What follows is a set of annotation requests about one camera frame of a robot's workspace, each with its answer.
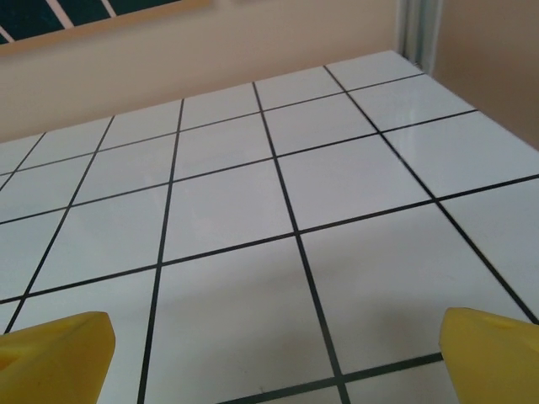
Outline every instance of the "yellow object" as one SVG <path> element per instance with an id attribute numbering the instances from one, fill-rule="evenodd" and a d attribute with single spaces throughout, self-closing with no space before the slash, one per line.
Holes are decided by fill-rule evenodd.
<path id="1" fill-rule="evenodd" d="M 539 403 L 539 326 L 449 309 L 440 346 L 461 404 Z"/>
<path id="2" fill-rule="evenodd" d="M 95 404 L 114 350 L 96 311 L 0 336 L 0 403 Z"/>

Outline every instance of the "beige wall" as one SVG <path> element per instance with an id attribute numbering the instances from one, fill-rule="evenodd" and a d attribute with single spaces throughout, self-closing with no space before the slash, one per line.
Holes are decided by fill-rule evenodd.
<path id="1" fill-rule="evenodd" d="M 539 1 L 444 4 L 435 77 L 539 149 Z"/>
<path id="2" fill-rule="evenodd" d="M 2 56 L 0 140 L 395 47 L 397 0 L 221 0 Z"/>

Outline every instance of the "yellow plastic piece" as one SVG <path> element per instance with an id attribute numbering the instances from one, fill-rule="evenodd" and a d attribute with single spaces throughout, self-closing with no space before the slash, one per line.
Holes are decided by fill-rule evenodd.
<path id="1" fill-rule="evenodd" d="M 449 309 L 440 346 L 461 404 L 539 403 L 539 326 Z"/>
<path id="2" fill-rule="evenodd" d="M 95 404 L 114 350 L 96 311 L 0 336 L 0 403 Z"/>

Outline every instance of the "dark green panel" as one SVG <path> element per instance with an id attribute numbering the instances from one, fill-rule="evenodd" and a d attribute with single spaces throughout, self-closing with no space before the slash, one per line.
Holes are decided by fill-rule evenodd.
<path id="1" fill-rule="evenodd" d="M 101 0 L 58 0 L 73 25 L 107 19 L 109 13 Z"/>
<path id="2" fill-rule="evenodd" d="M 0 0 L 0 25 L 14 40 L 63 29 L 45 0 Z"/>
<path id="3" fill-rule="evenodd" d="M 109 3 L 116 13 L 120 15 L 174 3 L 175 1 L 178 0 L 109 0 Z"/>

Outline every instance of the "white floor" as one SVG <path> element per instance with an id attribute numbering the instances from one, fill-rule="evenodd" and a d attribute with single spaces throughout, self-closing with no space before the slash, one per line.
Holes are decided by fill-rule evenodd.
<path id="1" fill-rule="evenodd" d="M 445 309 L 539 314 L 539 153 L 420 73 L 383 52 L 0 145 L 0 329 L 107 311 L 100 404 L 457 403 Z"/>

